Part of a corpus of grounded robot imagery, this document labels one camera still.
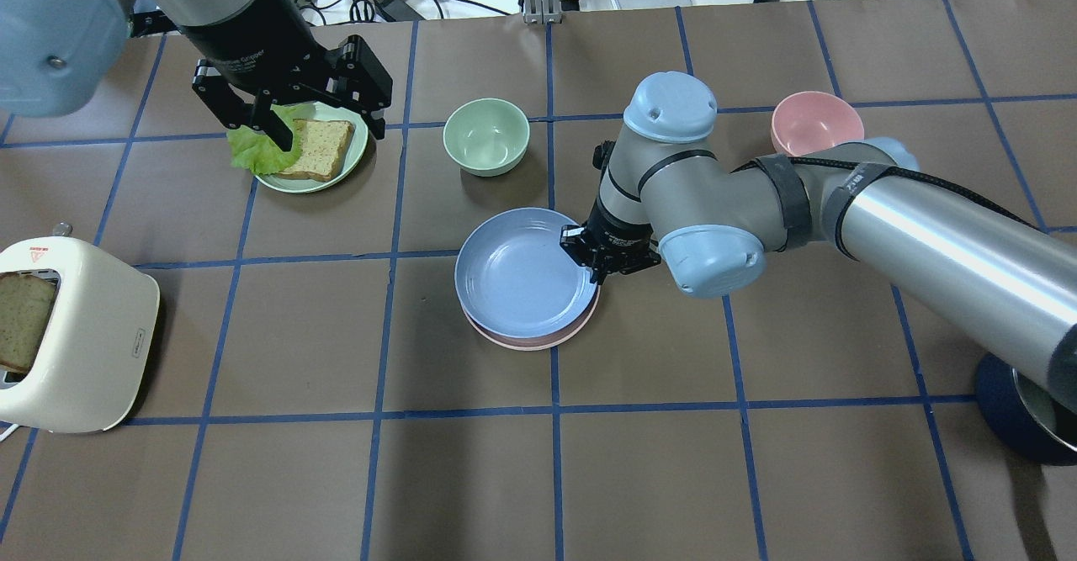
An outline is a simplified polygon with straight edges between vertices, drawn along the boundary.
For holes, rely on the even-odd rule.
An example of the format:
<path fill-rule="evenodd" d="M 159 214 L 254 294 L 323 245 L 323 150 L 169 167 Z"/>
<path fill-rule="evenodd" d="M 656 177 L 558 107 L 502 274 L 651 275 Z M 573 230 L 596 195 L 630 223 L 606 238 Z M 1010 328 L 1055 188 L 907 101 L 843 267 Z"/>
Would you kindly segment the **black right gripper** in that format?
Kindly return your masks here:
<path fill-rule="evenodd" d="M 638 274 L 662 263 L 651 239 L 649 223 L 630 223 L 609 211 L 597 199 L 584 224 L 568 224 L 560 232 L 560 247 L 590 270 L 590 281 L 601 286 L 609 274 Z"/>

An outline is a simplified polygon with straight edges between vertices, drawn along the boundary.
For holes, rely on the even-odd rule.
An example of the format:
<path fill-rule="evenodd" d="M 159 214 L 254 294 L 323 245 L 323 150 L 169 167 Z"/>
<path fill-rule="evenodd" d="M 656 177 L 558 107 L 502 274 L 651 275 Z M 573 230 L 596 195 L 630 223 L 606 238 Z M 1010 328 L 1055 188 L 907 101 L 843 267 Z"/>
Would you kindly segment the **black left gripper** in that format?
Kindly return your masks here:
<path fill-rule="evenodd" d="M 350 110 L 384 139 L 393 81 L 361 36 L 327 50 L 293 0 L 154 1 L 202 55 L 192 87 L 224 127 L 244 125 L 289 152 L 282 106 L 318 102 Z"/>

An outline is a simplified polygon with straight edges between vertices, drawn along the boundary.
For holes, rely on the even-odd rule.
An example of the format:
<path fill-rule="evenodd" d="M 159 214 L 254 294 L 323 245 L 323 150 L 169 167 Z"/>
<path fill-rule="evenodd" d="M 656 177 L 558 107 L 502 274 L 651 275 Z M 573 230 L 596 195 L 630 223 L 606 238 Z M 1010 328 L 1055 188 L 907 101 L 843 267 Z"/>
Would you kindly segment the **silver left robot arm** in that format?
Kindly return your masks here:
<path fill-rule="evenodd" d="M 59 117 L 88 104 L 130 37 L 137 0 L 1 0 L 3 109 Z M 293 135 L 272 106 L 323 103 L 384 138 L 393 82 L 361 36 L 335 50 L 313 39 L 292 0 L 154 0 L 202 60 L 193 90 L 230 130 Z"/>

